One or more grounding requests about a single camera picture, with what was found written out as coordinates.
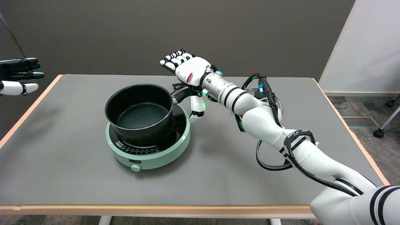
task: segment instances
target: chair wheel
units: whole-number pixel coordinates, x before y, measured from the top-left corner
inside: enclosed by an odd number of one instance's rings
[[[383,133],[383,130],[381,130],[381,129],[374,131],[374,137],[382,138],[384,135],[385,135],[385,133]]]
[[[387,101],[387,102],[385,103],[385,105],[386,105],[387,107],[391,108],[392,106],[394,106],[394,102],[395,102],[395,100],[390,100],[390,101]]]

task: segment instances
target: floor vent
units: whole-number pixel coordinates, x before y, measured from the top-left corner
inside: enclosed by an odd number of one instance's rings
[[[350,128],[380,127],[373,117],[343,117],[343,119]]]

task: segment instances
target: wooden table edge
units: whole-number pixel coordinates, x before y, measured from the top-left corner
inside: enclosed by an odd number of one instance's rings
[[[39,103],[44,99],[44,97],[49,93],[49,91],[54,87],[62,75],[58,75],[50,85],[43,91],[43,93],[36,99],[36,101],[28,108],[28,110],[22,115],[22,117],[17,121],[17,123],[12,126],[12,128],[7,132],[7,134],[0,140],[0,149],[4,144],[10,139],[14,132],[21,126],[21,124],[26,120],[26,118],[32,113],[32,111],[39,105]]]
[[[317,84],[318,88],[321,90],[321,92],[323,93],[323,95],[325,96],[325,98],[328,100],[329,104],[332,106],[333,110],[336,112],[336,114],[338,115],[338,117],[340,118],[340,120],[342,121],[343,125],[346,127],[347,131],[350,133],[350,135],[353,137],[354,141],[356,142],[356,144],[358,145],[358,147],[360,148],[361,152],[364,154],[364,156],[367,158],[368,162],[371,164],[371,166],[374,168],[376,174],[378,174],[379,178],[382,180],[384,185],[390,185],[389,181],[386,179],[386,177],[383,175],[382,171],[379,169],[378,165],[376,164],[375,160],[371,157],[371,155],[367,152],[367,150],[364,148],[364,146],[361,144],[360,140],[358,139],[358,137],[356,136],[356,134],[354,134],[353,131],[350,130],[350,128],[347,126],[346,122],[344,121],[344,119],[342,118],[342,116],[340,115],[340,113],[338,112],[338,110],[335,108],[335,106],[333,106],[332,102],[329,100],[328,96],[324,93],[324,91],[322,90],[321,86],[318,84],[318,82],[313,78],[313,80],[315,81],[315,83]]]
[[[39,105],[43,98],[49,93],[54,85],[63,75],[58,75],[50,85],[43,91],[38,99],[29,107],[17,123],[0,140],[0,148],[10,139],[14,132],[21,126],[31,112]],[[349,129],[342,116],[325,95],[319,84],[313,79],[327,101],[330,103],[336,114],[353,137],[368,162],[381,178],[385,185],[389,182],[376,165],[373,158],[365,150],[357,136]],[[282,217],[284,218],[313,218],[314,215],[308,205],[219,205],[219,206],[197,206],[197,205],[0,205],[0,215],[215,215],[215,216],[254,216]]]
[[[146,215],[315,218],[308,205],[3,205],[0,215]]]

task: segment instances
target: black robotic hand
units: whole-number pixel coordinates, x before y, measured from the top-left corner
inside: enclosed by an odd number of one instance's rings
[[[0,96],[27,95],[38,89],[35,83],[21,83],[20,80],[40,79],[42,72],[33,72],[39,69],[36,58],[12,59],[0,61]]]

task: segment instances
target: gray table surface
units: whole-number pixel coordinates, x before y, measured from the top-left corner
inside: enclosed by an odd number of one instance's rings
[[[229,77],[241,85],[246,78]],[[269,78],[283,101],[282,125],[308,129],[333,159],[382,185],[311,78]],[[207,102],[189,147],[162,168],[133,172],[112,155],[104,106],[120,88],[174,76],[64,75],[0,149],[0,205],[308,205],[325,187],[296,169],[271,172],[255,159],[257,140],[234,116]],[[188,110],[189,103],[183,102]],[[284,158],[267,145],[262,160]]]

